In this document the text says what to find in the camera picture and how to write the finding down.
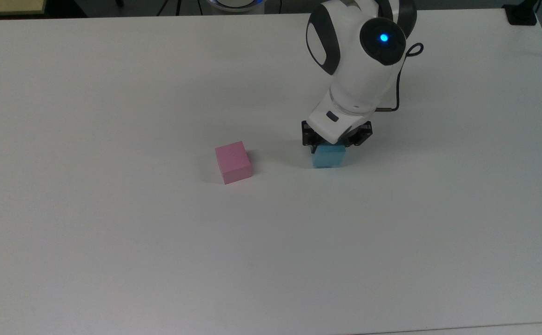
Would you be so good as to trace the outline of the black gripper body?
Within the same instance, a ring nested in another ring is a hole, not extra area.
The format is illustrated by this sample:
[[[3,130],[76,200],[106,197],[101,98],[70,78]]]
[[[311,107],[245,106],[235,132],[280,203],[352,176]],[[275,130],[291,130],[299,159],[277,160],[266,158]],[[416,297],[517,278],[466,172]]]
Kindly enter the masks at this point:
[[[356,146],[361,146],[372,135],[372,124],[370,121],[367,121],[360,127],[343,135],[339,140],[337,140],[336,146],[344,146],[344,140],[347,138],[356,138]],[[302,121],[302,144],[303,146],[309,146],[311,144],[318,144],[318,146],[332,146],[330,142],[322,138],[321,135],[314,131],[306,121]]]

